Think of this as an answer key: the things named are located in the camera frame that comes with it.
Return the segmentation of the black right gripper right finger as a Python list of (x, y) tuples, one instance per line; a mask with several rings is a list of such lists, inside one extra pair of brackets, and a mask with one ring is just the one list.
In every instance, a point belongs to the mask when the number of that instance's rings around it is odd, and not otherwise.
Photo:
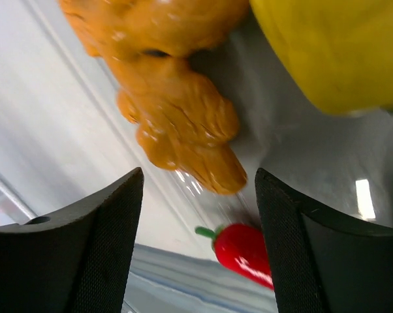
[(280, 312), (393, 312), (393, 228), (339, 212), (262, 168), (255, 191)]

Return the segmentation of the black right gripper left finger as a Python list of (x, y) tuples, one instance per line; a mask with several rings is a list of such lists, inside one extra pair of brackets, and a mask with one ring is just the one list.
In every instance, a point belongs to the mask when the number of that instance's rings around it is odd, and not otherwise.
[(0, 312), (120, 312), (142, 208), (140, 168), (25, 225), (0, 227)]

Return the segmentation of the red toy chili pepper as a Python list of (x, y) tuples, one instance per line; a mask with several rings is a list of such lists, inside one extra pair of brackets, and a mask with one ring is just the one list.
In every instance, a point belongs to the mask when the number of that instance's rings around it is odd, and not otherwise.
[(197, 226), (197, 235), (209, 238), (218, 262), (261, 286), (274, 290), (272, 272), (262, 232), (245, 224), (215, 230)]

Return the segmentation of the yellow toy corn cob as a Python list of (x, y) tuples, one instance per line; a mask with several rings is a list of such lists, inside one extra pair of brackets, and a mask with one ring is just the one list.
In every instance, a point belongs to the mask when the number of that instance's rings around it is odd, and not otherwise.
[(252, 1), (273, 51), (320, 111), (393, 111), (393, 1)]

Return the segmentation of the orange toy croissant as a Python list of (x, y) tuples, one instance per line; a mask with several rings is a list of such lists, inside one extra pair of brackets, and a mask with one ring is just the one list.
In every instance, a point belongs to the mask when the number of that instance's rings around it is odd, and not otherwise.
[(188, 58), (214, 48), (249, 11), (247, 1), (60, 1), (92, 57), (119, 83), (117, 105), (137, 125), (149, 161), (204, 188), (235, 194), (247, 182), (230, 148), (240, 122), (230, 100)]

